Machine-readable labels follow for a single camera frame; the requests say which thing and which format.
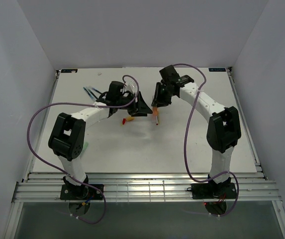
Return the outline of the orange highlighter pen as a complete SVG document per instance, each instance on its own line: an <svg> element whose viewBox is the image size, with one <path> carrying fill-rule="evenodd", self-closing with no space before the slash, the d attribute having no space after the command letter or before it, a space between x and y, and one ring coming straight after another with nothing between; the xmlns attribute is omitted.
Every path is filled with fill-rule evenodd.
<svg viewBox="0 0 285 239"><path fill-rule="evenodd" d="M157 117L159 115L159 112L158 112L158 108L157 107L153 107L152 108L152 111L153 111L153 116Z"/></svg>

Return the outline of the pink pencil-shaped pen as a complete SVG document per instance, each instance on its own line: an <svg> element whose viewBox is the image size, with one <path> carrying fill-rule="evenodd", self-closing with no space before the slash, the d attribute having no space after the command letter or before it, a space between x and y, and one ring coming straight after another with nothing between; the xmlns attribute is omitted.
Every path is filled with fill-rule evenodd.
<svg viewBox="0 0 285 239"><path fill-rule="evenodd" d="M152 120L152 123L156 124L156 116L152 115L151 120Z"/></svg>

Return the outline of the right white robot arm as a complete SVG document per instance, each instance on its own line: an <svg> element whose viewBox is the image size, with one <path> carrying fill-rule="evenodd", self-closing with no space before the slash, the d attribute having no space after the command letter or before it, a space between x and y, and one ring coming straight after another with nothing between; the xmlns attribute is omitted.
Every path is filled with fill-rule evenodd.
<svg viewBox="0 0 285 239"><path fill-rule="evenodd" d="M225 107L202 91L205 82L198 86L195 82L169 83L157 82L152 101L153 107L165 107L171 104L171 97L192 106L184 136L184 162L189 177L208 188L208 193L219 198L231 184L230 161L233 150L241 138L239 113L235 107ZM207 122L206 140L212 149L211 169L206 180L196 180L189 169L187 159L187 140L191 118L194 111Z"/></svg>

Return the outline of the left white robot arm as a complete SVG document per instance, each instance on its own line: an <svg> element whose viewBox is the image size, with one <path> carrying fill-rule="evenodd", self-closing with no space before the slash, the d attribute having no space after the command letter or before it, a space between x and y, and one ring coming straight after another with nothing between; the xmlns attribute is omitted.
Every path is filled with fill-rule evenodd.
<svg viewBox="0 0 285 239"><path fill-rule="evenodd" d="M67 176L64 180L72 185L71 192L83 199L88 195L87 176L82 168L80 154L83 150L86 129L111 117L117 110L126 110L132 117L146 117L152 114L140 93L103 93L94 107L85 108L71 115L60 113L51 132L48 146L61 160Z"/></svg>

